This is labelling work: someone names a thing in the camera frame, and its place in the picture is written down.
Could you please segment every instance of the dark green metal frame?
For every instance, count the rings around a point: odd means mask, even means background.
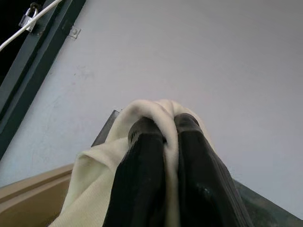
[[[45,6],[53,0],[47,0]],[[0,159],[35,98],[85,0],[63,0],[41,17],[0,87]]]

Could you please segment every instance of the dark green metal edge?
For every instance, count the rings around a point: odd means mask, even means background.
[[[52,0],[47,0],[45,5],[49,5],[51,2]],[[61,4],[41,17],[32,33],[25,31],[28,35],[0,87],[0,120],[5,115],[11,100],[35,59],[36,53],[48,34],[56,14],[60,11],[60,6]]]
[[[303,221],[296,216],[243,184],[234,183],[255,227],[303,227]]]
[[[85,0],[62,1],[48,17],[44,18],[46,24],[44,26],[40,24],[40,32],[37,35],[41,37],[34,40],[29,38],[23,43],[15,59],[17,63],[14,63],[10,69],[13,70],[13,67],[16,67],[18,74],[14,76],[10,87],[1,85],[3,93],[9,95],[4,97],[6,100],[1,102],[2,106],[0,105],[5,110],[0,121],[0,159],[34,100],[84,3]]]

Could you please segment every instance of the folded cloth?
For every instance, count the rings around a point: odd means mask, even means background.
[[[164,144],[166,173],[165,226],[178,227],[178,133],[174,117],[189,113],[198,121],[205,138],[214,149],[200,118],[187,108],[170,100],[152,102],[136,100],[116,118],[106,142],[83,151],[78,156],[71,182],[59,217],[50,227],[100,227],[110,200],[116,169],[129,149],[128,132],[142,117],[152,119],[166,140]]]

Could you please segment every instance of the metal bracket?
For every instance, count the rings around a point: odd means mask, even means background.
[[[72,26],[72,27],[71,27],[71,30],[70,30],[70,33],[69,33],[68,36],[77,39],[77,37],[78,37],[80,31],[81,31],[80,28],[77,28],[77,27],[75,27],[75,26]]]

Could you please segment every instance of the padlock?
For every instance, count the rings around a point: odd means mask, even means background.
[[[32,11],[31,8],[28,8],[27,12],[25,13],[25,15],[23,15],[20,23],[19,23],[19,26],[20,27],[24,27],[25,25],[27,25],[30,21],[32,21],[32,19],[38,14],[38,9],[37,8],[34,8],[35,11],[34,11],[34,14],[32,17],[29,16],[30,12]],[[35,26],[35,22],[32,23],[28,28],[27,28],[27,31],[29,32],[32,32],[34,26]]]

